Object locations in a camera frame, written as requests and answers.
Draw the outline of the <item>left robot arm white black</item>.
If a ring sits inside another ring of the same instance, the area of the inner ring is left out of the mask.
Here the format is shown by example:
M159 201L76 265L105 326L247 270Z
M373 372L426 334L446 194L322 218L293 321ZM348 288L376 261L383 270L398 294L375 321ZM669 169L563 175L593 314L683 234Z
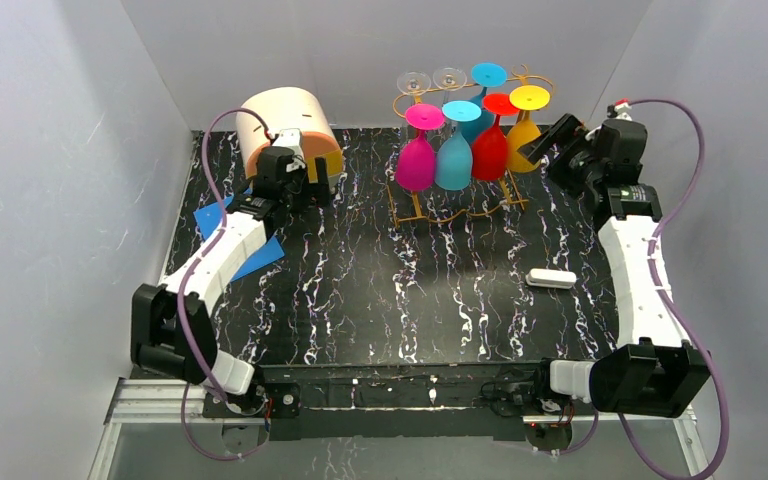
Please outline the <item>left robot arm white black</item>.
M218 347L211 319L219 297L276 224L312 204L325 206L331 188L323 156L304 166L289 147L268 146L246 189L221 202L220 223L199 250L159 284L132 296L130 358L155 373L203 385L221 397L243 396L255 367Z

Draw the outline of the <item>red wine glass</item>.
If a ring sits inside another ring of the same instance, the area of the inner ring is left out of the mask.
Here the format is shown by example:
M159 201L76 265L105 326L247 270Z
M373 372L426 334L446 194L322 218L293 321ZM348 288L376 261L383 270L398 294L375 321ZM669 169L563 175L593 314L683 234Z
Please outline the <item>red wine glass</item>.
M508 156L507 138L500 122L503 117L518 114L519 109L513 105L506 93L488 94L482 105L494 119L491 126L479 134L472 144L472 177L493 182L504 175Z

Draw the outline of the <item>white cylindrical drawer box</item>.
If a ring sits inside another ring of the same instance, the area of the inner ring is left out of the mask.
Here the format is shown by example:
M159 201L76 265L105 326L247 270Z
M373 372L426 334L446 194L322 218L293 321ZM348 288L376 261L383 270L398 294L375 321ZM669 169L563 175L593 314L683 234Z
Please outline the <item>white cylindrical drawer box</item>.
M326 160L329 187L331 190L336 189L344 172L343 153L319 101L312 93L294 86L278 87L250 97L242 106L254 111L265 121L260 123L246 113L238 113L235 118L238 143L248 178L257 172L256 159L268 145L267 139L284 130L297 129L299 134L292 142L299 146L301 155L308 163L309 180L317 180L315 159L321 157Z

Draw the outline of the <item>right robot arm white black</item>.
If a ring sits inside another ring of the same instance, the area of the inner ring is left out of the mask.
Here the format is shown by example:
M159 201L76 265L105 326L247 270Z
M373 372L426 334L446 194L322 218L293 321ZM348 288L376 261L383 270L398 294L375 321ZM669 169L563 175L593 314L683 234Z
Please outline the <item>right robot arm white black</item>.
M632 120L609 118L595 132L563 115L521 153L535 158L557 147L546 169L563 191L581 199L606 254L619 318L617 347L598 360L545 358L534 375L534 399L573 400L599 412L676 418L710 377L701 351L662 301L663 257L651 247L663 214L656 190L640 182L648 133Z

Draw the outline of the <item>yellow wine glass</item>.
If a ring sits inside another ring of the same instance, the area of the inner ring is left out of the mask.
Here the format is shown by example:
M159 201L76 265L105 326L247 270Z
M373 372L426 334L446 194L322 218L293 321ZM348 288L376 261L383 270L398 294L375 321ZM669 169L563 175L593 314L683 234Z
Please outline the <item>yellow wine glass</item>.
M546 107L551 94L537 85L522 85L509 94L511 104L519 110L514 126L509 130L506 140L508 156L506 167L513 173L528 173L537 168L520 149L540 136L537 124L531 119L531 113Z

